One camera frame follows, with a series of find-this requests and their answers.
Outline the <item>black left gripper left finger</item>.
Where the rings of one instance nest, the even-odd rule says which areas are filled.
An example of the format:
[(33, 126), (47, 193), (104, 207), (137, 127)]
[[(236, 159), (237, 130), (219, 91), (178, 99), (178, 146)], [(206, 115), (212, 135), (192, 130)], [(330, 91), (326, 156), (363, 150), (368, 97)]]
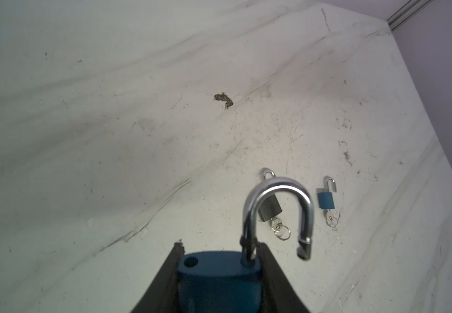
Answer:
[(184, 245), (176, 242), (132, 313), (180, 312), (178, 266), (184, 254)]

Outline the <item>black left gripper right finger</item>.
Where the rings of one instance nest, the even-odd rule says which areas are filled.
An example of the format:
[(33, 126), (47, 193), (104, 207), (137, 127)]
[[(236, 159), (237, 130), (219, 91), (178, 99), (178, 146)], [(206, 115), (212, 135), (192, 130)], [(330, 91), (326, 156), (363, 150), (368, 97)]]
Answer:
[(304, 312), (310, 311), (300, 300), (292, 285), (265, 243), (257, 245), (257, 256), (261, 261), (262, 300), (260, 312)]

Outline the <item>blue padlock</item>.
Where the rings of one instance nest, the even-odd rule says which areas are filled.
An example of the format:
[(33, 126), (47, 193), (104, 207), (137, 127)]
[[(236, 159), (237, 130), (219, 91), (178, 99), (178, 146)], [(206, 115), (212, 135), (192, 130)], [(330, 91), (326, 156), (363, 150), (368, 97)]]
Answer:
[(337, 192), (335, 179), (330, 176), (325, 176), (323, 182), (325, 188), (317, 194), (319, 207), (322, 210), (335, 209), (336, 206), (333, 197), (333, 194)]
[(204, 251), (186, 254), (177, 267), (181, 312), (260, 312), (267, 287), (269, 266), (260, 257), (257, 214), (276, 192), (289, 192), (300, 205), (299, 247), (302, 260), (312, 253), (314, 205), (310, 193), (299, 182), (275, 177), (258, 184), (243, 208), (240, 252)]

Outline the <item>small grey padlock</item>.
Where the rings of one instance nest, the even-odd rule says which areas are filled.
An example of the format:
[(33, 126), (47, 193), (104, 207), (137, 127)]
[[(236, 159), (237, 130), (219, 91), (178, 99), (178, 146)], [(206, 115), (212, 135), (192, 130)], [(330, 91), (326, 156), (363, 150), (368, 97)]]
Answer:
[[(269, 168), (263, 168), (261, 170), (261, 177), (264, 180), (275, 178), (275, 173)], [(259, 207), (259, 217), (260, 221), (268, 222), (272, 219), (276, 218), (279, 214), (282, 213), (282, 208), (278, 202), (278, 198), (273, 194), (269, 196), (267, 199)]]

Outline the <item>silver key with ring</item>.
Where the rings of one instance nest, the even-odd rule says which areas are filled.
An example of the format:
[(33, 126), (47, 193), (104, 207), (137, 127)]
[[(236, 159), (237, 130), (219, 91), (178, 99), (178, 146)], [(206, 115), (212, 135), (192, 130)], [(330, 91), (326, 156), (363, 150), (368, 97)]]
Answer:
[(340, 224), (341, 213), (336, 209), (328, 209), (324, 212), (326, 224), (333, 229), (336, 229)]

